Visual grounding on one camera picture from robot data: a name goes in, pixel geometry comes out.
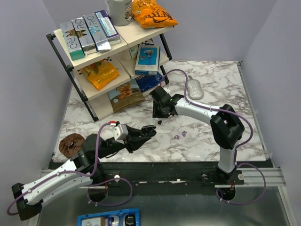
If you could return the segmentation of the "black earbud charging case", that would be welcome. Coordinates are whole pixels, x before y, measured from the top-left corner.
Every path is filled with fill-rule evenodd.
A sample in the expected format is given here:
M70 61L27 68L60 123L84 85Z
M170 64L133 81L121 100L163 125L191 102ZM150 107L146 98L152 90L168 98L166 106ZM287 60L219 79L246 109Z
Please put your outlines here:
M155 125L146 125L141 128L141 136L143 137L153 137L156 133Z

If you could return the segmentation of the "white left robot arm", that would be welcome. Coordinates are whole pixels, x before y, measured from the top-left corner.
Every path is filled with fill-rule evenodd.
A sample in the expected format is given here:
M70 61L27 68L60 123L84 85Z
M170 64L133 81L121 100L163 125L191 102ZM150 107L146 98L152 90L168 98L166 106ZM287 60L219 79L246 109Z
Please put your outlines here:
M118 121L105 123L96 134L89 135L80 150L63 165L34 182L12 186L15 214L25 221L38 215L47 201L64 192L81 186L106 185L109 179L100 159L122 149L133 153L155 135L154 125L135 129Z

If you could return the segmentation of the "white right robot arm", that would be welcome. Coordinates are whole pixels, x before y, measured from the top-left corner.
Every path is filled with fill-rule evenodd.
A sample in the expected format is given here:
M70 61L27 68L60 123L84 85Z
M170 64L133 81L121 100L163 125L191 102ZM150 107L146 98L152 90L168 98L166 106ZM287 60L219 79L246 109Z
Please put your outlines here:
M244 125L234 109L225 104L216 111L209 106L199 107L175 94L171 97L161 86L150 92L153 98L153 117L168 118L169 116L187 116L211 126L215 142L220 147L220 159L216 173L217 181L223 185L233 180L235 169L236 147L245 130Z

